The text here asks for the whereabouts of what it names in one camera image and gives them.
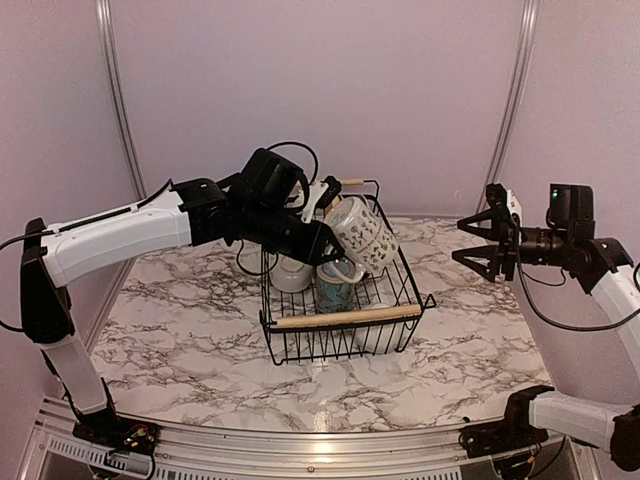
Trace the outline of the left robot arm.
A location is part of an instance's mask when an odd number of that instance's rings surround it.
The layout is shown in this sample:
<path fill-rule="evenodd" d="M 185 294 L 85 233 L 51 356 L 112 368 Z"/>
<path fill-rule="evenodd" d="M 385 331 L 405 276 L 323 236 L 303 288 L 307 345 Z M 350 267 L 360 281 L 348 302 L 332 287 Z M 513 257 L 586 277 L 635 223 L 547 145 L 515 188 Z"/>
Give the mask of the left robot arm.
<path fill-rule="evenodd" d="M 72 222 L 33 219 L 16 239 L 23 246 L 17 330 L 40 347 L 79 422 L 102 443 L 119 444 L 126 423 L 76 337 L 68 285 L 150 252 L 219 239 L 227 245 L 247 240 L 319 266 L 344 250 L 331 228 L 312 215 L 341 189 L 335 177 L 308 179 L 298 165 L 259 148 L 240 172 L 219 181 L 169 181 L 144 200 Z"/>

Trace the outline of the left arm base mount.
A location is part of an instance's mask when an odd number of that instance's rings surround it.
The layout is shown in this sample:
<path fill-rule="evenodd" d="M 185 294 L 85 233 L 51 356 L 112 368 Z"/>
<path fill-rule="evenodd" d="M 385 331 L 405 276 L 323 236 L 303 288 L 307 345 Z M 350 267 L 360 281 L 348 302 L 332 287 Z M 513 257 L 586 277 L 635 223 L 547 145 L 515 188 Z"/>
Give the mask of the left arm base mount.
<path fill-rule="evenodd" d="M 109 421 L 77 422 L 73 436 L 116 452 L 150 456 L 155 452 L 160 427 L 149 421 L 117 417 Z"/>

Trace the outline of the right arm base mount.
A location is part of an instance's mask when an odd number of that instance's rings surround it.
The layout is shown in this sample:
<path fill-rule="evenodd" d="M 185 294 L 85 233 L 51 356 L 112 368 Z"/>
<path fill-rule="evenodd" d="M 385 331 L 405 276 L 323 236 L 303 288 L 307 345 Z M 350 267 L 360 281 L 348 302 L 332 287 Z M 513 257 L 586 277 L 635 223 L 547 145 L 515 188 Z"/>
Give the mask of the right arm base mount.
<path fill-rule="evenodd" d="M 497 455 L 542 444 L 549 439 L 545 429 L 518 425 L 505 419 L 467 424 L 460 430 L 458 442 L 469 458 Z"/>

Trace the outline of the black wire dish rack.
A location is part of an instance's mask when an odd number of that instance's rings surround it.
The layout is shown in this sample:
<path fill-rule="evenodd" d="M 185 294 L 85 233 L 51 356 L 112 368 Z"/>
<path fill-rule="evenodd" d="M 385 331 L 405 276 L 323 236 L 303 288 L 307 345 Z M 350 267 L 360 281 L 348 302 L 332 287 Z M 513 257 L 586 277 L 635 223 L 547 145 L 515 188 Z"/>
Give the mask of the black wire dish rack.
<path fill-rule="evenodd" d="M 261 273 L 259 323 L 277 366 L 402 352 L 424 312 L 437 306 L 431 294 L 420 294 L 401 249 L 356 283 L 313 267 L 301 287 L 282 291 L 265 251 Z"/>

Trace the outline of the small white bowl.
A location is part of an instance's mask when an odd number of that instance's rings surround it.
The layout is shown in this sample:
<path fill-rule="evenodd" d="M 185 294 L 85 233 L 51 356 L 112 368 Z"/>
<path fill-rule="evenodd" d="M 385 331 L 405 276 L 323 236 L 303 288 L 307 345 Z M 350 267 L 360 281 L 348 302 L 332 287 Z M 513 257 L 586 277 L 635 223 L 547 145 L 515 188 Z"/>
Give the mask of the small white bowl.
<path fill-rule="evenodd" d="M 282 256 L 270 272 L 271 284 L 280 292 L 299 293 L 311 284 L 313 267 Z"/>

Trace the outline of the white patterned mug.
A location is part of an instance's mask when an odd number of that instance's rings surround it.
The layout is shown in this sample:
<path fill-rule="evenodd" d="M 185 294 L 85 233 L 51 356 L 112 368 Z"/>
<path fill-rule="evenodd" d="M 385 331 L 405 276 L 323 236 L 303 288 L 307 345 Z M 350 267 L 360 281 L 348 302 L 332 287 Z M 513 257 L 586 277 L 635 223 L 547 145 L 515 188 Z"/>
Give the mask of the white patterned mug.
<path fill-rule="evenodd" d="M 360 197 L 345 197 L 324 217 L 344 256 L 355 268 L 353 274 L 342 273 L 330 262 L 329 271 L 341 281 L 354 284 L 366 273 L 380 275 L 399 254 L 399 243 L 385 222 Z"/>

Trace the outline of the large white bowl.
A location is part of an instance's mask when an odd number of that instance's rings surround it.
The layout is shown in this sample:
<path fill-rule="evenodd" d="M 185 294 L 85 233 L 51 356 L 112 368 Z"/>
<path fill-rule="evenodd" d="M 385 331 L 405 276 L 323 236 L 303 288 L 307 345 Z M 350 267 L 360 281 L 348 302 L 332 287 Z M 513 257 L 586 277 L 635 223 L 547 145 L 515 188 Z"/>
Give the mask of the large white bowl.
<path fill-rule="evenodd" d="M 365 326 L 367 321 L 371 321 L 370 316 L 347 331 L 350 335 L 347 345 L 358 353 L 385 354 L 393 352 L 401 342 L 404 322 Z"/>

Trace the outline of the blue handled mug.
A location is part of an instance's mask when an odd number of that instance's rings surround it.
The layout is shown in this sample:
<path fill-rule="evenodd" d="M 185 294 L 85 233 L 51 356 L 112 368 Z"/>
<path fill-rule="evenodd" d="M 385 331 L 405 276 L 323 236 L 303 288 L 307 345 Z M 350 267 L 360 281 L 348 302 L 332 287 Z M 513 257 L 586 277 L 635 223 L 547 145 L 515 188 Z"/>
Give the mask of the blue handled mug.
<path fill-rule="evenodd" d="M 347 312 L 355 308 L 355 284 L 364 269 L 348 259 L 324 263 L 316 268 L 316 308 L 319 313 Z"/>

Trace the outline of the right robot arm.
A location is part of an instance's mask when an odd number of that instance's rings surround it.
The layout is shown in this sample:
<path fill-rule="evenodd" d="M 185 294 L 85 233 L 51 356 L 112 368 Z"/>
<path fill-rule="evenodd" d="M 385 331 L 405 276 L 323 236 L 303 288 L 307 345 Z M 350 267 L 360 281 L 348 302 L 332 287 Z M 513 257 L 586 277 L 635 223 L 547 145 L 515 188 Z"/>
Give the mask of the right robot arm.
<path fill-rule="evenodd" d="M 592 188 L 551 184 L 544 227 L 523 225 L 521 205 L 503 185 L 487 185 L 485 197 L 487 209 L 458 221 L 457 227 L 486 239 L 487 245 L 457 250 L 453 259 L 490 282 L 498 276 L 518 280 L 532 312 L 550 327 L 574 334 L 616 332 L 637 366 L 639 265 L 617 239 L 596 237 Z M 605 322 L 579 326 L 545 315 L 526 283 L 527 265 L 560 268 L 598 305 Z M 639 468 L 638 405 L 579 398 L 551 386 L 512 393 L 501 419 L 466 425 L 458 441 L 470 458 L 528 450 L 498 470 L 501 479 L 524 479 L 552 431 L 607 453 L 622 471 Z"/>

